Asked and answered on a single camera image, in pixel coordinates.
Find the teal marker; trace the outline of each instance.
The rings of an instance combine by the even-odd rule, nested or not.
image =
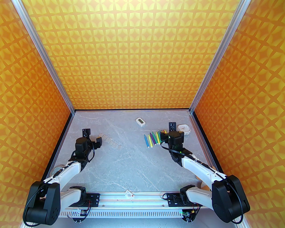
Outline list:
[[[158,141],[157,141],[157,139],[156,139],[156,137],[155,137],[155,134],[153,133],[153,131],[152,131],[151,133],[152,133],[152,136],[153,136],[153,138],[154,138],[154,140],[155,140],[155,143],[158,144]]]
[[[157,133],[158,133],[159,141],[161,142],[160,131],[158,131]]]
[[[145,135],[144,135],[144,139],[145,139],[145,143],[146,143],[147,148],[149,148],[149,144],[148,144],[148,141],[147,141],[147,139],[146,139],[146,136],[145,136]]]

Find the white label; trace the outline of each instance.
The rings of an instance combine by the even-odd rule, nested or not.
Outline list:
[[[133,199],[134,198],[134,194],[131,193],[129,190],[125,191],[125,196],[128,197],[129,199]]]

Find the white timer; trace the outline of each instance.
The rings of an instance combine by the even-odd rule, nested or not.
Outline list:
[[[136,118],[136,122],[137,124],[142,127],[143,125],[145,125],[145,121],[142,118]]]

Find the yellow marker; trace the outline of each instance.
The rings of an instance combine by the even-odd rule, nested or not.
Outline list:
[[[156,137],[157,137],[158,143],[160,144],[160,140],[159,140],[159,136],[158,136],[158,133],[157,133],[157,132],[156,132]]]
[[[152,142],[151,142],[151,138],[150,138],[150,136],[149,136],[149,135],[148,135],[148,139],[149,139],[150,147],[151,147],[151,148],[153,148],[153,146],[152,146]]]

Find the orange patterned wall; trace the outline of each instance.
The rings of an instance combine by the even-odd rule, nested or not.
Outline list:
[[[76,109],[189,108],[239,0],[23,0]]]
[[[0,227],[19,227],[69,116],[10,0],[0,0]]]
[[[252,227],[285,227],[285,1],[252,0],[195,112]]]

